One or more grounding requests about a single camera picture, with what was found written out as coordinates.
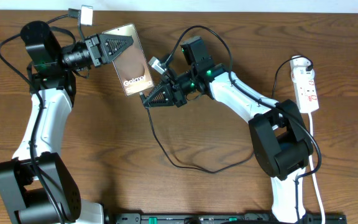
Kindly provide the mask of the Galaxy S25 Ultra smartphone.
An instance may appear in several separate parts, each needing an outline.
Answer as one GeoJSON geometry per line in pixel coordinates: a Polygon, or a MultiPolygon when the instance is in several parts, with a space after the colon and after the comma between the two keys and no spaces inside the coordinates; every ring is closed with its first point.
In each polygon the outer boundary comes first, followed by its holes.
{"type": "Polygon", "coordinates": [[[134,24],[126,24],[103,32],[129,36],[133,43],[112,62],[126,96],[154,87],[148,64],[134,24]]]}

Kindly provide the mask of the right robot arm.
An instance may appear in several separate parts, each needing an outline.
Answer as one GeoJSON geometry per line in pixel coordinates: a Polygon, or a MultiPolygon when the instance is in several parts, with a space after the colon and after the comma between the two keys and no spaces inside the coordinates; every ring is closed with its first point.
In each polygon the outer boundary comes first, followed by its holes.
{"type": "Polygon", "coordinates": [[[216,64],[199,36],[180,47],[190,69],[177,75],[169,66],[172,54],[152,57],[149,64],[162,81],[141,97],[144,107],[181,107],[187,94],[197,91],[232,109],[248,124],[254,156],[271,179],[274,217],[284,223],[301,222],[306,215],[302,178],[314,147],[296,103],[278,102],[253,90],[228,67],[216,64]]]}

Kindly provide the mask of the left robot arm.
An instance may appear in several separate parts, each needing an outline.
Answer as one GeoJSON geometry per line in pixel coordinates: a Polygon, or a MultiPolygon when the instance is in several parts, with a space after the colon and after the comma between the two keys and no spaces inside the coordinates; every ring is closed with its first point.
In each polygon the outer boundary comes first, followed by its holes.
{"type": "Polygon", "coordinates": [[[0,162],[0,195],[12,223],[109,223],[104,207],[80,196],[60,156],[82,70],[113,60],[134,43],[129,35],[95,34],[62,47],[57,27],[33,21],[20,32],[31,61],[23,76],[32,111],[11,160],[0,162]]]}

